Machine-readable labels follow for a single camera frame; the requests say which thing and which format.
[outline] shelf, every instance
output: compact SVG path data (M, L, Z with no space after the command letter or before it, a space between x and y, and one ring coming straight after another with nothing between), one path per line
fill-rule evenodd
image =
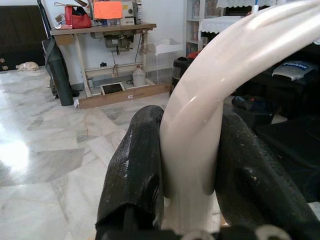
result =
M195 40L187 40L186 42L190 44L198 44L198 41Z
M199 19L196 19L196 18L188 18L187 21L189 21L189 22L199 22Z

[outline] cat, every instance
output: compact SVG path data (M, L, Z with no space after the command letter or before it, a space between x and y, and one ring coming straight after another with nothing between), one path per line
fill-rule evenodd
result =
M37 70L39 70L38 64L36 64L33 61L27 61L25 63L21 63L20 65L16 65L15 67L16 67L16 69L18 69L18 72L19 71L24 71L24 70L27 70L27 71L37 71Z

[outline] cloth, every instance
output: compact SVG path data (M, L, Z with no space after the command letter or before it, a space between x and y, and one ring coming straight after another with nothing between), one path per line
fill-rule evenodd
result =
M200 23L199 31L218 34L235 22L239 21L241 18L241 16L220 16L215 18L205 18Z
M236 7L248 7L255 5L255 0L218 0L217 8L236 8ZM259 0L260 6L271 6L272 0Z

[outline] white bottle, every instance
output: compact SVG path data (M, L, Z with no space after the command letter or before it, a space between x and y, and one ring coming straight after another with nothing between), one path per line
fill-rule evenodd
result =
M132 78L133 86L141 87L143 85L146 85L146 73L141 69L139 65L136 66L136 70L133 72Z

